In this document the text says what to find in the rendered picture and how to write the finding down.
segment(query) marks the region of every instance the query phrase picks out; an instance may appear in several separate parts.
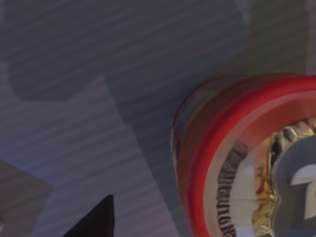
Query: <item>can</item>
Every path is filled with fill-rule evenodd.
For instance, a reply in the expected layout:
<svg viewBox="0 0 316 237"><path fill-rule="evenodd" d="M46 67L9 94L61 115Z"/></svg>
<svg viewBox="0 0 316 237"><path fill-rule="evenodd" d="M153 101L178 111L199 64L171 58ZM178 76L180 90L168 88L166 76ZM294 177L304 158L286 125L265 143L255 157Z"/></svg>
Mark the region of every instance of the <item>can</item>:
<svg viewBox="0 0 316 237"><path fill-rule="evenodd" d="M234 148L239 154L257 150L279 129L314 117L316 76L221 77L195 88L175 113L170 141L180 200L194 236L248 237L237 233L231 217L219 214L225 158Z"/></svg>

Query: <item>red rim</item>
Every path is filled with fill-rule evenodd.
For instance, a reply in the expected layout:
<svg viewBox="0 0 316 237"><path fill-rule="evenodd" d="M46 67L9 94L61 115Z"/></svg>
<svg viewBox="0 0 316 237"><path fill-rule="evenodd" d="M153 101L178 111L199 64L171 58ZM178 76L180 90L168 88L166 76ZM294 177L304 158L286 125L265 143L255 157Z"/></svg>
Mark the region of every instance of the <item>red rim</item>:
<svg viewBox="0 0 316 237"><path fill-rule="evenodd" d="M193 156L189 173L187 207L194 236L211 237L204 220L203 196L205 179L217 148L230 130L253 110L271 100L295 92L312 90L316 90L316 76L298 76L271 82L260 89L248 93L235 104L230 105L229 110L209 125L203 144Z"/></svg>

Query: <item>round container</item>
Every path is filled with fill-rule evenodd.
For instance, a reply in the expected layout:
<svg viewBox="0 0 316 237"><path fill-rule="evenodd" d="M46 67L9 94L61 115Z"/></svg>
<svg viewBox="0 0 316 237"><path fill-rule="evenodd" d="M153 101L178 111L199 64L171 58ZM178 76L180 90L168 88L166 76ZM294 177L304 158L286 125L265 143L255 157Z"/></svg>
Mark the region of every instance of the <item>round container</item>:
<svg viewBox="0 0 316 237"><path fill-rule="evenodd" d="M180 199L195 237L242 235L225 232L217 210L219 174L234 144L251 151L278 129L313 117L315 76L222 77L189 94L172 122L171 153Z"/></svg>

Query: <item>red ring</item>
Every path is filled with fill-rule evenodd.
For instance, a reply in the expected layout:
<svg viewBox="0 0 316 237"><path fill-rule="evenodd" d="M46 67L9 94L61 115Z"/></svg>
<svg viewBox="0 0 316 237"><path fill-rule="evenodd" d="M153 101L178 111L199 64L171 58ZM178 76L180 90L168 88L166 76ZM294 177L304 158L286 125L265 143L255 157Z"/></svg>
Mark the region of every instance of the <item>red ring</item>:
<svg viewBox="0 0 316 237"><path fill-rule="evenodd" d="M193 155L187 189L187 207L195 237L210 237L204 219L204 187L208 168L222 140L239 121L256 108L284 95L312 90L316 90L316 76L297 76L271 82L230 105L229 110L208 126L206 139Z"/></svg>

